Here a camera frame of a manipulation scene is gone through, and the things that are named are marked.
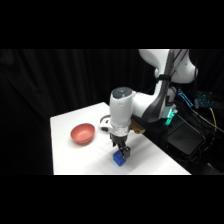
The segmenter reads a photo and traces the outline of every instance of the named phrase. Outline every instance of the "white tabletop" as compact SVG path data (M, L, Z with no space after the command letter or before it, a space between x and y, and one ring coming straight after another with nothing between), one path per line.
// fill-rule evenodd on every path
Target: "white tabletop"
M113 161L117 146L113 147L109 134L99 129L100 119L106 115L109 107L100 103L51 118L55 175L190 175L144 135L133 131L126 142L131 157L119 167ZM82 123L96 129L87 146L77 145L70 137L71 130Z

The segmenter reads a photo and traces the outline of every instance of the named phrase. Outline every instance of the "blue cube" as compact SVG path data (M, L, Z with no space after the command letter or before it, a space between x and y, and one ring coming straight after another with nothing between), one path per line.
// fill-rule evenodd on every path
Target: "blue cube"
M122 154L120 151L115 152L113 157L114 157L114 161L120 167L126 162L126 160L122 158Z

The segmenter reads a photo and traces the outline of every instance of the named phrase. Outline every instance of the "red bowl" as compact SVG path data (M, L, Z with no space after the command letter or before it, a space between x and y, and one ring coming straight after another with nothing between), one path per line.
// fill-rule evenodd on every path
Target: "red bowl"
M87 145L92 141L95 127L91 124L80 124L71 131L71 138L79 145Z

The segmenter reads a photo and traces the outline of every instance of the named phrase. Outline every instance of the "dark curtain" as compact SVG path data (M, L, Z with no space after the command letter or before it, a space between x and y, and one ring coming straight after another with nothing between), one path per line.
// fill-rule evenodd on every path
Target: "dark curtain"
M224 95L223 60L220 49L201 53L201 90ZM144 92L153 73L137 49L0 50L0 173L53 174L50 117L108 104L120 86Z

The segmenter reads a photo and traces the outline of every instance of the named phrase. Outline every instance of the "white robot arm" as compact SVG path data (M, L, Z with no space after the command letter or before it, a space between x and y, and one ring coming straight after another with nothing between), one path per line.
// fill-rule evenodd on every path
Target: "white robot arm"
M141 57L156 68L158 83L153 95L121 87L113 90L110 98L110 115L101 119L100 127L109 132L112 142L118 145L124 159L130 157L125 145L130 131L131 117L135 115L152 123L161 118L172 119L177 111L173 103L175 93L171 82L190 83L194 80L194 65L187 49L140 49Z

